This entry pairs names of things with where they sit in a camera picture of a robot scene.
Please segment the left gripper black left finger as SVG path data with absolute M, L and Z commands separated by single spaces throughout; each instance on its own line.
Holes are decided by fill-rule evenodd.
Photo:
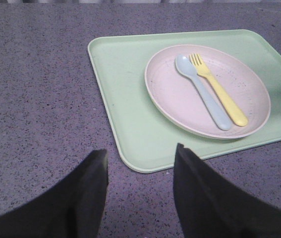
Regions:
M 45 193 L 1 215 L 0 238 L 95 238 L 107 187 L 107 152 L 94 150 Z

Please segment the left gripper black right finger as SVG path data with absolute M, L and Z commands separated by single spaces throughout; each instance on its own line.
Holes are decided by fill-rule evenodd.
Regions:
M 173 194 L 186 238 L 281 238 L 281 209 L 241 190 L 182 144 Z

